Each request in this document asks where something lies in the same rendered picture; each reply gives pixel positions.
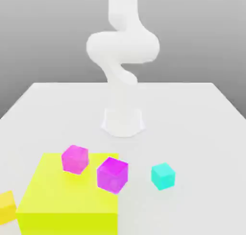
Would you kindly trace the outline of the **small purple cube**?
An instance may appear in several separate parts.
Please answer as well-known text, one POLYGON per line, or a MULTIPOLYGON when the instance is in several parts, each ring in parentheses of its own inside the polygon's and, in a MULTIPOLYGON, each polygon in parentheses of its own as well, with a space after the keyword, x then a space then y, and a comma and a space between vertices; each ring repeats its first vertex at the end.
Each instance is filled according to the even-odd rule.
POLYGON ((97 168, 97 186, 118 194, 128 181, 128 163, 108 157, 97 168))

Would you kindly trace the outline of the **small pink cube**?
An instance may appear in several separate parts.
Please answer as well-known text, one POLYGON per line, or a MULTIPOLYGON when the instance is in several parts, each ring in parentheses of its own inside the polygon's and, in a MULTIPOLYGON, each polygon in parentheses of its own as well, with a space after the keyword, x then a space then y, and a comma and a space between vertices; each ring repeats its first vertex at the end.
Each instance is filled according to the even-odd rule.
POLYGON ((64 171, 80 175, 89 164, 88 149, 71 145, 61 155, 61 161, 64 171))

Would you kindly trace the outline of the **small cyan cube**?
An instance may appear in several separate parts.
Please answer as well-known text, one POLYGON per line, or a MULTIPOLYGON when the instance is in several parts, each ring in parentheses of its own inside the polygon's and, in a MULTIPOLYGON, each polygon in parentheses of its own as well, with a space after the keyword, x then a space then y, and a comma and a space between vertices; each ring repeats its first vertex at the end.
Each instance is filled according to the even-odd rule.
POLYGON ((162 163, 151 168, 151 181, 158 190, 164 190, 175 185, 175 171, 162 163))

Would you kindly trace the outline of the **small yellow cube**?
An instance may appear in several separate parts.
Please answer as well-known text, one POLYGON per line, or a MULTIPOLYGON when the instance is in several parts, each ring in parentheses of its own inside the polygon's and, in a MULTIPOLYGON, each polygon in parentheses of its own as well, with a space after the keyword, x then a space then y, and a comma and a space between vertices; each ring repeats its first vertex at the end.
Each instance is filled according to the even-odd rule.
POLYGON ((0 225, 16 219, 16 205, 12 191, 0 194, 0 225))

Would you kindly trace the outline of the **large yellow box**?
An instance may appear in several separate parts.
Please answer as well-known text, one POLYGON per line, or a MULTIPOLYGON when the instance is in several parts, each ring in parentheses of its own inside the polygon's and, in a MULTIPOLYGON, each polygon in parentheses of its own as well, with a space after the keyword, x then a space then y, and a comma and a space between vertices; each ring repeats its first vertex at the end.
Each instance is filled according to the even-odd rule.
POLYGON ((117 153, 91 153, 80 174, 59 153, 42 155, 16 211, 21 235, 118 235, 118 196, 97 186, 97 168, 117 153))

